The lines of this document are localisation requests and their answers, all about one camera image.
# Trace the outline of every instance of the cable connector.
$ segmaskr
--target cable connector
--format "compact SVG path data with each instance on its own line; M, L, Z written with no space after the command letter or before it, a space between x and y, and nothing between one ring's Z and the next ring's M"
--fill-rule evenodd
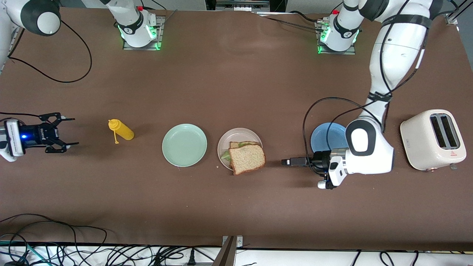
M194 249L191 249L191 256L189 257L189 262L187 263L187 265L189 265L189 266L193 266L193 265L197 264L195 262L194 252L195 252Z

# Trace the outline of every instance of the white toaster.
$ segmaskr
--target white toaster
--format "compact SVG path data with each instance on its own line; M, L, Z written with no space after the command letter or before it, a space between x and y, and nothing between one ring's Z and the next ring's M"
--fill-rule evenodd
M402 122L401 137L407 159L417 170L433 170L466 158L460 130L446 110L428 110Z

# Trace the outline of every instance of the mustard bottle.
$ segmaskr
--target mustard bottle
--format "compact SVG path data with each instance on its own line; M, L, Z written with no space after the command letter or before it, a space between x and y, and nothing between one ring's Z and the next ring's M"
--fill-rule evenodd
M115 144L118 144L117 134L126 140L131 140L135 133L118 119L108 120L108 127L114 132Z

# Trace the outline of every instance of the brown tabletop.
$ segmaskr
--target brown tabletop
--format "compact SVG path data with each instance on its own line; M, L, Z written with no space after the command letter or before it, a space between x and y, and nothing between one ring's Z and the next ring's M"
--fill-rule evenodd
M379 23L365 20L357 54L338 56L317 54L310 31L249 12L178 11L166 23L162 50L138 52L121 49L106 9L62 9L61 15L90 46L91 73L60 84L8 62L0 109L74 117L59 130L64 141L80 145L61 155L28 149L14 163L0 160L2 218L41 213L105 227L113 231L110 243L218 245L222 235L243 235L249 247L265 248L473 248L471 157L455 172L417 171L399 134L402 121L442 108L473 147L473 75L456 27L441 18L421 68L392 101L385 137L396 151L393 171L350 175L339 188L323 191L309 169L281 167L280 160L303 156L301 124L314 101L339 96L364 103ZM310 26L297 15L278 18ZM52 37L25 32L15 56L63 80L80 77L89 64L85 47L66 27ZM319 104L308 134L349 108L339 101ZM107 127L112 118L133 129L135 139L115 145ZM172 166L161 151L166 132L181 123L199 126L208 139L203 159L188 168ZM266 167L235 177L221 165L217 143L235 127L261 137ZM16 219L0 230L33 220ZM29 232L28 240L73 241L67 228ZM78 241L102 237L81 232Z

